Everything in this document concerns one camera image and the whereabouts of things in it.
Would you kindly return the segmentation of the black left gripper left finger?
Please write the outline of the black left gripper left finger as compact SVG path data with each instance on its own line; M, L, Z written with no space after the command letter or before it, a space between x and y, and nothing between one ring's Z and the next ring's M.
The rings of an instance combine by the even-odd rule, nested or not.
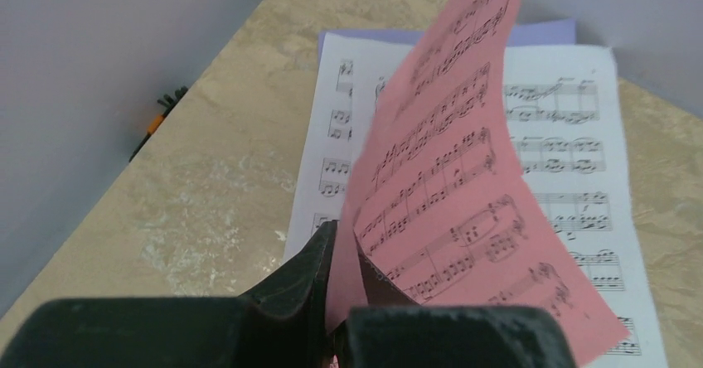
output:
M61 298L38 307L4 367L326 367L337 225L237 297Z

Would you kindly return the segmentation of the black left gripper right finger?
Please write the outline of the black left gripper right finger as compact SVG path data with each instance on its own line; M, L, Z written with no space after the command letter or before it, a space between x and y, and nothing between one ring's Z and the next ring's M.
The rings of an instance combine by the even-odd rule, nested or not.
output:
M354 307L335 331L340 367L574 367L539 307Z

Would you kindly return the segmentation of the pink sheet music page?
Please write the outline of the pink sheet music page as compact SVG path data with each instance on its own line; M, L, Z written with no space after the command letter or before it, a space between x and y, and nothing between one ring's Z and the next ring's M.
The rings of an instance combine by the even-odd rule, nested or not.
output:
M448 0L381 91L347 183L328 331L369 303L367 259L420 305L545 309L579 366L628 337L522 177L502 101L520 5Z

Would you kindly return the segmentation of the white sheet music page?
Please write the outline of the white sheet music page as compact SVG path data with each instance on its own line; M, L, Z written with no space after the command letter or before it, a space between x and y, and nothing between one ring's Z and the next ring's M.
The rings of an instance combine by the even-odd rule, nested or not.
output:
M415 34L371 29L337 29L319 34L318 76L283 261L296 255L321 224L336 220L340 215L352 166L351 92L355 43L349 40L361 38L412 43Z

